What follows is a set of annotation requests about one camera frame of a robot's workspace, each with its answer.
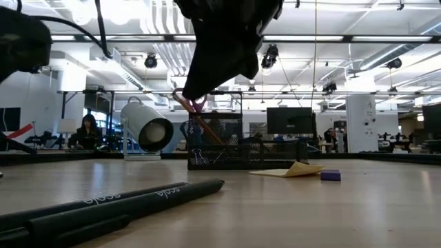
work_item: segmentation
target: spotlight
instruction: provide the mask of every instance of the spotlight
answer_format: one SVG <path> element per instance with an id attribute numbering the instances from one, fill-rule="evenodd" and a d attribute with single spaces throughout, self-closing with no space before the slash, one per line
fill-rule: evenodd
<path id="1" fill-rule="evenodd" d="M 144 65 L 149 69 L 156 68 L 156 66 L 158 65 L 156 54 L 148 54 L 147 58 L 145 59 Z"/>
<path id="2" fill-rule="evenodd" d="M 42 72 L 43 72 L 43 68 L 41 66 L 35 66 L 29 71 L 29 73 L 31 74 L 40 74 Z"/>
<path id="3" fill-rule="evenodd" d="M 327 85 L 323 86 L 322 92 L 326 92 L 326 95 L 331 94 L 332 92 L 335 92 L 337 90 L 336 82 L 330 82 Z"/>
<path id="4" fill-rule="evenodd" d="M 256 80 L 254 80 L 254 79 L 251 79 L 250 81 L 249 81 L 249 88 L 248 88 L 248 91 L 249 92 L 251 92 L 251 91 L 253 91 L 253 92 L 255 92 L 256 91 L 256 87 L 254 86 L 254 83 L 256 82 Z"/>
<path id="5" fill-rule="evenodd" d="M 390 87 L 387 91 L 388 92 L 398 92 L 397 87 Z"/>
<path id="6" fill-rule="evenodd" d="M 262 69 L 271 69 L 278 57 L 277 45 L 269 45 L 267 52 L 262 59 Z"/>
<path id="7" fill-rule="evenodd" d="M 389 69 L 398 69 L 402 65 L 402 61 L 399 58 L 396 58 L 386 64 L 386 67 Z"/>
<path id="8" fill-rule="evenodd" d="M 130 97 L 129 103 L 121 110 L 124 130 L 146 152 L 157 152 L 163 149 L 173 137 L 173 124 L 152 107 L 146 106 L 137 97 Z"/>

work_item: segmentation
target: red object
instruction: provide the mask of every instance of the red object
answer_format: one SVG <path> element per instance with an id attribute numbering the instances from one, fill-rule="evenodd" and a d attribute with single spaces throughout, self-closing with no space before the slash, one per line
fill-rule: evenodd
<path id="1" fill-rule="evenodd" d="M 31 124 L 27 124 L 25 127 L 22 127 L 20 130 L 17 130 L 16 132 L 13 132 L 8 135 L 8 138 L 16 138 L 21 136 L 22 134 L 25 134 L 32 130 L 34 128 Z"/>

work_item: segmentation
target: ceiling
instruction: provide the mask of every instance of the ceiling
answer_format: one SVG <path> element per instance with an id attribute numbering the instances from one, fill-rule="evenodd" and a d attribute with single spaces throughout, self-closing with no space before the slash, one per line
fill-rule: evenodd
<path id="1" fill-rule="evenodd" d="M 427 24 L 441 23 L 441 4 L 439 0 L 406 0 L 405 7 L 397 11 L 398 0 L 302 0 L 300 7 L 295 8 L 295 0 L 285 0 L 283 13 L 279 20 L 273 20 L 265 30 L 265 34 L 369 34 L 369 35 L 417 35 L 421 34 L 421 28 Z M 112 34 L 192 34 L 191 23 L 184 19 L 179 9 L 172 0 L 118 0 L 101 1 L 105 29 L 107 35 Z M 14 8 L 12 0 L 0 0 L 4 6 Z M 61 17 L 73 21 L 86 20 L 79 25 L 92 34 L 99 34 L 98 25 L 94 18 L 93 1 L 80 0 L 24 0 L 23 12 L 33 15 L 47 15 Z M 79 31 L 59 23 L 46 23 L 53 34 L 76 34 Z M 312 91 L 313 83 L 316 89 L 321 91 L 323 84 L 335 81 L 338 90 L 346 90 L 345 82 L 348 80 L 344 69 L 337 73 L 328 73 L 337 66 L 350 69 L 351 61 L 362 61 L 379 53 L 390 44 L 379 43 L 277 43 L 279 58 L 271 69 L 271 74 L 262 75 L 260 72 L 255 77 L 257 90 L 280 91 L 298 90 Z M 173 84 L 173 76 L 184 73 L 194 51 L 194 43 L 110 43 L 111 48 L 116 48 L 121 53 L 121 63 L 136 78 L 152 90 L 171 90 L 180 86 L 182 79 Z M 264 44 L 258 55 L 265 53 L 268 44 Z M 391 85 L 404 85 L 413 79 L 441 68 L 440 45 L 427 44 L 401 54 L 400 69 L 376 67 L 367 74 L 372 76 L 377 90 L 387 91 Z M 149 53 L 156 53 L 158 66 L 147 69 L 144 60 Z M 100 61 L 93 58 L 103 56 L 97 47 L 90 49 L 92 60 L 84 61 L 89 67 L 92 76 L 89 84 L 104 85 L 107 89 L 129 90 L 131 85 L 119 75 L 99 66 Z M 249 79 L 237 76 L 230 89 L 240 88 L 246 90 Z M 433 73 L 433 76 L 424 80 L 399 87 L 399 91 L 416 91 L 430 89 L 441 85 L 441 74 Z M 293 98 L 293 96 L 281 96 L 281 98 Z M 414 96 L 406 96 L 401 103 L 407 103 Z"/>

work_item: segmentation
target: column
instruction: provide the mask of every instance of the column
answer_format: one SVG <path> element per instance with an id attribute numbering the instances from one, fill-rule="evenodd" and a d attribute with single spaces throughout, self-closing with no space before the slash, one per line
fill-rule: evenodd
<path id="1" fill-rule="evenodd" d="M 375 96 L 347 96 L 346 115 L 349 152 L 378 151 Z"/>
<path id="2" fill-rule="evenodd" d="M 58 80 L 60 84 L 59 90 L 61 91 L 82 91 L 85 90 L 85 84 L 87 79 L 87 72 L 77 67 L 76 65 L 70 65 L 59 72 Z M 69 99 L 72 94 L 68 94 L 66 99 Z M 81 126 L 83 120 L 84 111 L 84 94 L 78 93 L 72 97 L 65 105 L 64 118 L 71 118 L 76 121 L 76 126 Z"/>

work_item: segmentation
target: woman with dark hair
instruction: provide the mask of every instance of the woman with dark hair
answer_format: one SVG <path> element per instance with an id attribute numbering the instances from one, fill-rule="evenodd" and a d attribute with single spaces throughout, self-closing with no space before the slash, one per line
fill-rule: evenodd
<path id="1" fill-rule="evenodd" d="M 95 117 L 86 114 L 83 117 L 81 127 L 76 130 L 76 148 L 78 149 L 95 149 L 102 142 L 101 130 L 96 126 Z"/>

